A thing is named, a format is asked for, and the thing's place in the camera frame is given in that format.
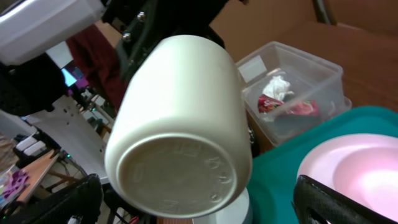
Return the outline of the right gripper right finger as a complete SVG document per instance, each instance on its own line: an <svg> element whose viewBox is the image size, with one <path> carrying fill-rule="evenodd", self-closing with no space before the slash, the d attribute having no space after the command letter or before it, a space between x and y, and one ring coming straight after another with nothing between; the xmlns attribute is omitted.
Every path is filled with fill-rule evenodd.
<svg viewBox="0 0 398 224"><path fill-rule="evenodd" d="M307 175L297 178L292 205L300 224L397 224Z"/></svg>

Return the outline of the cream ceramic cup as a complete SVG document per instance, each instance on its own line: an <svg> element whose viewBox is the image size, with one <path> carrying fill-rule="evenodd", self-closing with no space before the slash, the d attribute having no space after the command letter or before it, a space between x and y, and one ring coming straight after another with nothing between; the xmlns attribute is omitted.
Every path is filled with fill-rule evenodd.
<svg viewBox="0 0 398 224"><path fill-rule="evenodd" d="M162 40L129 83L104 166L124 201L158 217L202 217L232 203L252 153L227 51L194 35Z"/></svg>

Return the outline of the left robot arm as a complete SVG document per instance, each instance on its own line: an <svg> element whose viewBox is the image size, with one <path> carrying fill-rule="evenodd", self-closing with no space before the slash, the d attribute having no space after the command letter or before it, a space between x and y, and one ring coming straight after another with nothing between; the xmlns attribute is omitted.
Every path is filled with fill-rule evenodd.
<svg viewBox="0 0 398 224"><path fill-rule="evenodd" d="M47 51L97 21L122 22L116 51L122 79L128 81L167 37L191 34L222 44L210 23L227 1L3 1L1 109L16 116L52 111L67 86Z"/></svg>

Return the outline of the red foil snack wrapper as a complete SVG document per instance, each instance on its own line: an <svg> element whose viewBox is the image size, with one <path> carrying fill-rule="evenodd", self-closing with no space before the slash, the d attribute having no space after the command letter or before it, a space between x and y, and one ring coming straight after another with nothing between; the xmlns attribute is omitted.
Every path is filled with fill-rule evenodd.
<svg viewBox="0 0 398 224"><path fill-rule="evenodd" d="M259 113L268 113L281 107L284 103L266 95L261 95L257 102ZM314 100L300 101L290 108L284 110L283 114L292 114L297 116L318 116L320 111Z"/></svg>

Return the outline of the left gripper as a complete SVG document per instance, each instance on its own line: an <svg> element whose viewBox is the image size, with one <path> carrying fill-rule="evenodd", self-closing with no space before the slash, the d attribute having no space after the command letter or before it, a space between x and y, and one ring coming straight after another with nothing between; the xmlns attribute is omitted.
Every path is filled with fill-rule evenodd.
<svg viewBox="0 0 398 224"><path fill-rule="evenodd" d="M228 0L102 0L101 20L122 37L116 46L121 79L129 82L159 42L175 35L204 37L224 47L210 23Z"/></svg>

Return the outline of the grey bowl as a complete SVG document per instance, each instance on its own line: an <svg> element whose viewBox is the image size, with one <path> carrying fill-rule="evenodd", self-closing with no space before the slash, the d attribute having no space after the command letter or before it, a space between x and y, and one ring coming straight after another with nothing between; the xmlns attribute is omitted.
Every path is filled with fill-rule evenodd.
<svg viewBox="0 0 398 224"><path fill-rule="evenodd" d="M227 207L207 216L193 219L193 224L252 224L253 211L247 189Z"/></svg>

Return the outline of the white napkin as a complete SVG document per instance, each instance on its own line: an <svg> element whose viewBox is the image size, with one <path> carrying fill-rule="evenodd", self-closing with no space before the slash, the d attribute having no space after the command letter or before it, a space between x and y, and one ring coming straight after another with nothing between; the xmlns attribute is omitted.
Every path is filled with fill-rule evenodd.
<svg viewBox="0 0 398 224"><path fill-rule="evenodd" d="M290 83L278 75L272 77L270 82L264 87L262 94L282 101L286 96L294 95L294 92L290 90Z"/></svg>

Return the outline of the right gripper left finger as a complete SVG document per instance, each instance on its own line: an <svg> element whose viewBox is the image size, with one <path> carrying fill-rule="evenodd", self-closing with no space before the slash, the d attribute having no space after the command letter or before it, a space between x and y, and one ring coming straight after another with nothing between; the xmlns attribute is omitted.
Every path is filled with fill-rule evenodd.
<svg viewBox="0 0 398 224"><path fill-rule="evenodd" d="M1 220L5 224L68 223L76 218L78 223L96 223L103 201L100 178L90 174L78 182L55 192L51 196L23 208L18 213Z"/></svg>

